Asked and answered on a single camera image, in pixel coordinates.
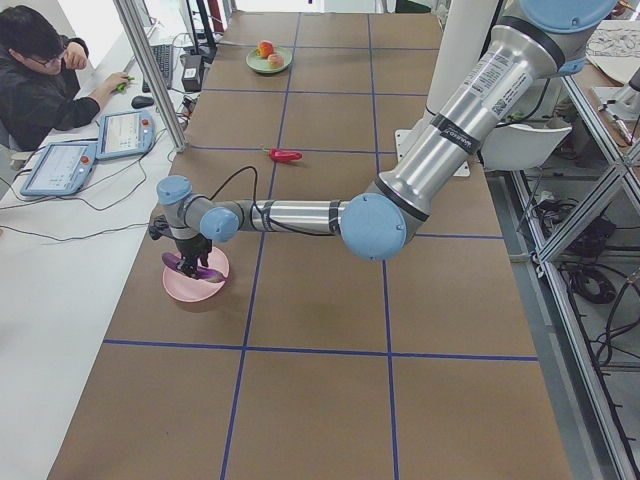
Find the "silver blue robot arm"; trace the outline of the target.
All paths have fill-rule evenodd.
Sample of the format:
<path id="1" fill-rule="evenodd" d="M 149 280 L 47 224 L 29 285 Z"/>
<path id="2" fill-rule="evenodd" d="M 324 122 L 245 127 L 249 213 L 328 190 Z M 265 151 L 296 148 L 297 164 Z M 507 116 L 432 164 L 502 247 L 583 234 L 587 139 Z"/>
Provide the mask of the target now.
<path id="1" fill-rule="evenodd" d="M 589 38 L 614 6 L 508 2 L 487 51 L 429 123 L 414 127 L 398 164 L 349 201 L 216 202 L 193 193 L 184 176 L 164 178 L 156 187 L 163 212 L 148 227 L 152 239 L 167 237 L 177 246 L 163 263 L 196 280 L 221 282 L 226 277 L 210 267 L 208 255 L 239 231 L 338 236 L 365 260 L 394 257 L 429 218 L 437 193 L 531 84 L 582 69 Z"/>

